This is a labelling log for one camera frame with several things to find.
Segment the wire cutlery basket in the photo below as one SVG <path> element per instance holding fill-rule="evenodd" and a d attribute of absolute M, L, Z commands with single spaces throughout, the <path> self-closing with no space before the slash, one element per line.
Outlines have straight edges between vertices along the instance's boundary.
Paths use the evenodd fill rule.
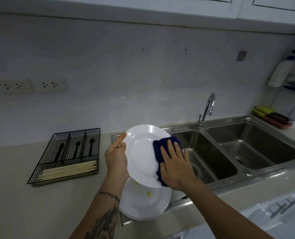
<path fill-rule="evenodd" d="M 27 184 L 33 187 L 98 173 L 100 128 L 55 133 Z"/>

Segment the tattoo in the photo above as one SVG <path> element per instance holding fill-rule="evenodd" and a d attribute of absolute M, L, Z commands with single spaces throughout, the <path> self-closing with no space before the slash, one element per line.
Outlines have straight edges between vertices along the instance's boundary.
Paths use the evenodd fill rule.
<path fill-rule="evenodd" d="M 114 236 L 114 228 L 116 222 L 113 222 L 114 216 L 118 212 L 118 206 L 114 205 L 113 209 L 109 209 L 103 216 L 96 219 L 95 225 L 91 231 L 87 231 L 84 239 L 112 239 Z"/>
<path fill-rule="evenodd" d="M 105 191 L 100 191 L 99 194 L 100 195 L 109 195 L 111 198 L 114 198 L 117 202 L 120 203 L 120 199 L 114 194 L 111 194 L 111 193 L 105 192 Z"/>

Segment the hand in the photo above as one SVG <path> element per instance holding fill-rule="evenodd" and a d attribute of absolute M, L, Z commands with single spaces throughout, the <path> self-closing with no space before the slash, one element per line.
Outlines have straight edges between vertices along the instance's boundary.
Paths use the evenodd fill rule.
<path fill-rule="evenodd" d="M 166 153 L 163 146 L 161 146 L 161 153 L 164 163 L 161 163 L 161 177 L 162 180 L 174 190 L 184 190 L 191 184 L 197 181 L 189 162 L 188 150 L 184 151 L 184 158 L 181 149 L 177 142 L 174 143 L 175 150 L 172 142 L 168 140 L 169 154 Z"/>
<path fill-rule="evenodd" d="M 104 154 L 108 166 L 108 175 L 124 180 L 124 182 L 129 178 L 127 158 L 125 155 L 126 144 L 122 142 L 125 137 L 126 133 L 123 133 Z"/>

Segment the electrical outlet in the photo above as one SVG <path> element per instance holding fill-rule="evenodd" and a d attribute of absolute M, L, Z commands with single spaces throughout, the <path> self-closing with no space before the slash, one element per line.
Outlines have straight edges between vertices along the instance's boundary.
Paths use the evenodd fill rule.
<path fill-rule="evenodd" d="M 38 90 L 40 92 L 63 92 L 65 91 L 64 79 L 39 80 Z"/>
<path fill-rule="evenodd" d="M 1 80 L 0 88 L 5 94 L 29 94 L 32 93 L 29 80 Z"/>

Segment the white plate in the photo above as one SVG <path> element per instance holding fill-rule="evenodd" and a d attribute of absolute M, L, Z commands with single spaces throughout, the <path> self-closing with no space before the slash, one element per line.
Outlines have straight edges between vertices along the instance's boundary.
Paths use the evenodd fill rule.
<path fill-rule="evenodd" d="M 169 187 L 150 188 L 129 178 L 122 191 L 120 211 L 127 217 L 146 221 L 161 215 L 171 199 Z"/>
<path fill-rule="evenodd" d="M 134 126 L 126 132 L 123 142 L 126 143 L 128 171 L 135 181 L 147 187 L 162 188 L 156 175 L 158 163 L 154 154 L 153 141 L 170 136 L 161 128 L 151 125 Z"/>

